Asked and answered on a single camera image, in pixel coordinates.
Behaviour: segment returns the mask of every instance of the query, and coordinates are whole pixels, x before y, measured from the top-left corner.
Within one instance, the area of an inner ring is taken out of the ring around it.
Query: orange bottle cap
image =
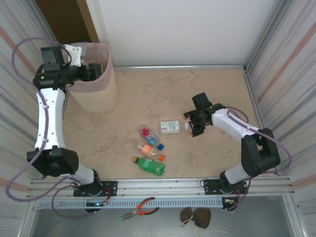
[[[159,157],[159,160],[160,160],[160,161],[163,161],[163,160],[164,160],[164,157],[165,157],[164,155],[161,155],[161,156]]]

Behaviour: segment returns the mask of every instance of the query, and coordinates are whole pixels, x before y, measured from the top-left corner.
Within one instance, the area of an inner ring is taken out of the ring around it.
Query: mask ear loop
[[[197,237],[197,236],[196,236],[197,227],[198,227],[198,226],[196,226],[196,227],[194,228],[194,237]],[[199,227],[199,237],[201,237],[201,236],[202,236],[202,229],[201,229],[201,227]]]
[[[228,231],[218,231],[218,230],[214,229],[214,228],[211,227],[211,226],[208,226],[208,227],[209,227],[211,230],[216,231],[216,232],[228,233]]]
[[[182,222],[181,226],[184,227],[184,228],[188,227],[189,224],[190,224],[190,221],[192,220],[192,218],[193,218],[193,214],[192,214],[190,219],[185,220],[184,222]]]
[[[188,227],[189,224],[190,224],[190,221],[192,220],[192,218],[193,218],[193,214],[192,214],[192,216],[191,216],[190,219],[185,220],[184,222],[182,222],[181,226],[182,226],[183,228]],[[197,237],[197,236],[196,236],[197,227],[198,227],[198,226],[196,226],[196,227],[194,228],[194,237]],[[199,237],[201,237],[201,236],[202,236],[202,230],[201,230],[201,228],[200,228],[200,229],[199,229]]]

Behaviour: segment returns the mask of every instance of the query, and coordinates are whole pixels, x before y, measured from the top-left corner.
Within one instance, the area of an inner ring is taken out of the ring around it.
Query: bottle cap
[[[149,135],[149,130],[148,130],[148,129],[143,128],[141,131],[142,131],[142,133],[143,133],[143,135],[144,135],[145,137],[147,137],[147,136]]]
[[[133,162],[136,163],[138,157],[133,157]]]
[[[163,148],[164,148],[164,145],[163,145],[163,144],[159,144],[159,145],[157,146],[157,149],[160,150],[160,151],[161,151]]]
[[[159,157],[159,160],[160,160],[160,161],[163,161],[164,158],[165,158],[165,156],[164,156],[164,155],[161,155],[161,156]]]

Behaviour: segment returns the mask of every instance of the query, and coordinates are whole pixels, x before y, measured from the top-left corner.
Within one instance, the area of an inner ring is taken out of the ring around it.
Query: pliers jaw
[[[122,215],[122,217],[123,217],[122,220],[125,220],[127,218],[131,218],[131,217],[137,215],[138,212],[139,212],[139,210],[130,211],[130,212],[126,213],[125,215]]]

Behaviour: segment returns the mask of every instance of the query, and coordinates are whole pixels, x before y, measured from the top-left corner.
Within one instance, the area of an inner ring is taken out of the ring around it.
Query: pliers
[[[159,210],[159,207],[156,207],[155,209],[151,210],[151,211],[141,211],[140,209],[143,207],[143,205],[151,200],[154,200],[155,198],[154,197],[149,197],[145,200],[143,200],[136,208],[136,210],[134,211],[130,211],[128,213],[126,213],[125,215],[122,215],[122,217],[124,217],[122,220],[125,220],[127,218],[130,218],[130,217],[133,217],[135,216],[136,214],[139,214],[139,215],[150,215],[150,214],[153,214],[155,213],[156,211]]]

